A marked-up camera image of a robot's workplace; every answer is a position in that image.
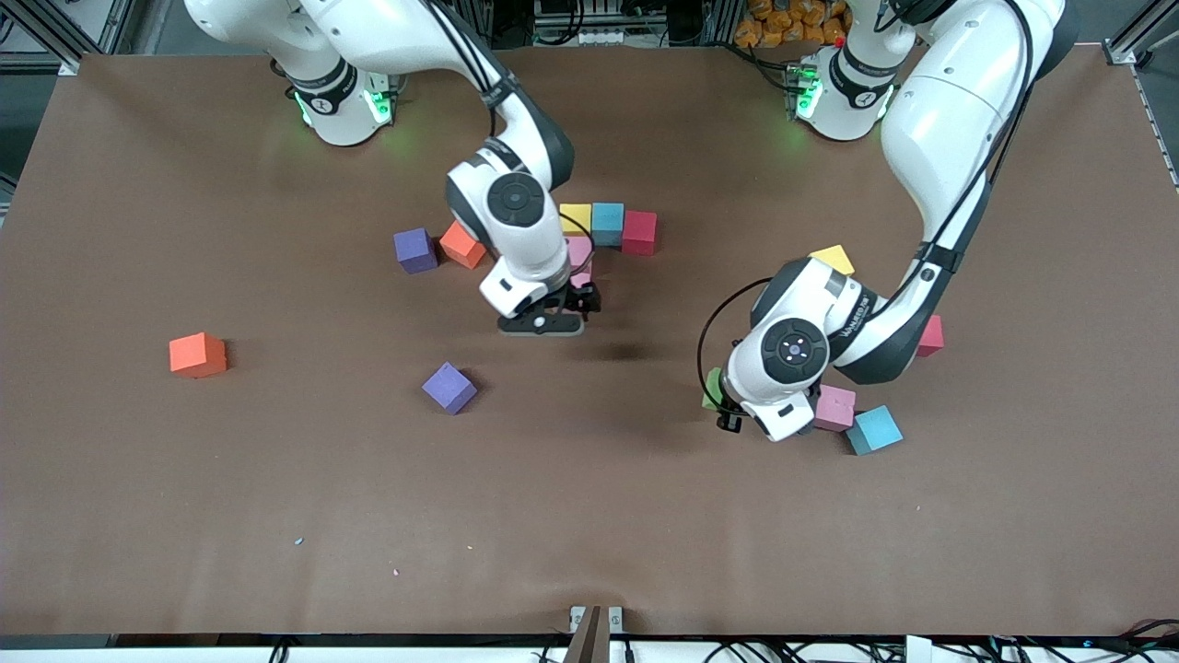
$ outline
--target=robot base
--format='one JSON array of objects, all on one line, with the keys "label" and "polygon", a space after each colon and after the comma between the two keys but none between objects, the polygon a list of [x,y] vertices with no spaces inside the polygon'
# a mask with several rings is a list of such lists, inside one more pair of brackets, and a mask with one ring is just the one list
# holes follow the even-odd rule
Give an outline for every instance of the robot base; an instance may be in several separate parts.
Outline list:
[{"label": "robot base", "polygon": [[347,147],[368,140],[378,129],[393,124],[397,110],[397,96],[404,87],[404,78],[389,80],[384,74],[357,72],[363,77],[364,85],[357,85],[330,114],[321,114],[316,110],[318,99],[310,104],[303,101],[296,93],[303,111],[303,123],[329,145]]},{"label": "robot base", "polygon": [[828,78],[831,71],[831,58],[839,50],[835,46],[824,46],[817,53],[803,58],[799,67],[806,71],[815,71],[818,76],[811,80],[811,88],[801,94],[786,96],[786,110],[793,117],[810,124],[815,131],[832,140],[856,140],[863,138],[872,130],[888,107],[889,97],[893,94],[893,86],[889,86],[880,98],[870,105],[857,109],[850,100],[835,88]]}]

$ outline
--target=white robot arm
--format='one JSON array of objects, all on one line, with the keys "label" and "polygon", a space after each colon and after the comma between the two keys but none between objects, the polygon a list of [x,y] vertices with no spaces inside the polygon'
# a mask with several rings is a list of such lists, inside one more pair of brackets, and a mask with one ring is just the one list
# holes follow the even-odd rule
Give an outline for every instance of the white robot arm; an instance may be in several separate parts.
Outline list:
[{"label": "white robot arm", "polygon": [[843,48],[804,60],[815,78],[797,116],[835,139],[863,136],[920,34],[929,52],[884,117],[882,143],[924,232],[891,298],[816,258],[785,264],[766,284],[725,366],[718,425],[738,429],[749,414],[773,441],[809,427],[828,366],[870,385],[913,361],[986,209],[988,164],[1035,78],[1076,34],[1065,0],[888,0],[880,13],[876,0],[849,5],[856,22]]},{"label": "white robot arm", "polygon": [[452,70],[506,129],[448,175],[455,218],[500,256],[480,291],[508,334],[578,334],[600,310],[592,283],[572,288],[549,191],[573,170],[565,132],[448,7],[434,0],[185,0],[222,41],[275,58],[304,120],[334,145],[355,145],[391,122],[388,77]]}]

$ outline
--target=green cube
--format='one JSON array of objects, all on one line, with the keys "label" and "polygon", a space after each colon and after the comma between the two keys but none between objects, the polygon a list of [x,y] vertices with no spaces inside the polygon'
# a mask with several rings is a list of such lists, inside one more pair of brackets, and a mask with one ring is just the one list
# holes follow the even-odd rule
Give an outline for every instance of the green cube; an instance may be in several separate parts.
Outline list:
[{"label": "green cube", "polygon": [[[704,379],[704,386],[707,389],[707,394],[712,394],[712,398],[717,402],[720,402],[720,394],[722,394],[722,392],[720,392],[720,369],[719,368],[713,368],[712,370],[709,372],[709,376]],[[703,405],[705,409],[711,409],[712,412],[716,412],[717,411],[717,406],[712,405],[712,401],[709,400],[707,394],[704,395],[704,402],[702,402],[700,405]]]}]

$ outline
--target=pink cube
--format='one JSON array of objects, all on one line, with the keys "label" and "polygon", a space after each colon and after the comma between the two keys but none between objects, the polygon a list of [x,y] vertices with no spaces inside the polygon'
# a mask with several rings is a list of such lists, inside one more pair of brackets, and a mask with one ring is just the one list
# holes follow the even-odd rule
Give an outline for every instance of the pink cube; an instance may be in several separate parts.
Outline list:
[{"label": "pink cube", "polygon": [[590,258],[590,250],[592,249],[590,238],[585,235],[574,235],[566,237],[565,241],[569,244],[569,267],[577,269],[590,260],[590,264],[586,264],[585,271],[575,274],[572,278],[569,278],[569,283],[572,283],[574,288],[581,288],[590,282],[590,271],[593,268],[593,261]]},{"label": "pink cube", "polygon": [[856,422],[856,393],[823,385],[815,408],[815,427],[842,433]]},{"label": "pink cube", "polygon": [[917,356],[929,356],[946,347],[946,339],[942,336],[942,316],[935,315],[929,319],[926,330],[921,333],[917,341]]}]

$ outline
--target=orange cube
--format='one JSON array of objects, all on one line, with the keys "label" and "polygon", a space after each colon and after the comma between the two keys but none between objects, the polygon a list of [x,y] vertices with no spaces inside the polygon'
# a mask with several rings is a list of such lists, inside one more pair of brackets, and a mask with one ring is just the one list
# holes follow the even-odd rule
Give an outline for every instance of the orange cube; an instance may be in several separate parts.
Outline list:
[{"label": "orange cube", "polygon": [[172,373],[184,378],[209,378],[224,372],[225,342],[202,332],[167,344]]},{"label": "orange cube", "polygon": [[487,249],[482,244],[476,242],[470,235],[467,235],[467,230],[457,221],[450,224],[450,228],[447,229],[446,235],[442,236],[439,244],[442,245],[446,255],[450,256],[450,260],[467,269],[479,267],[479,261],[487,252]]}]

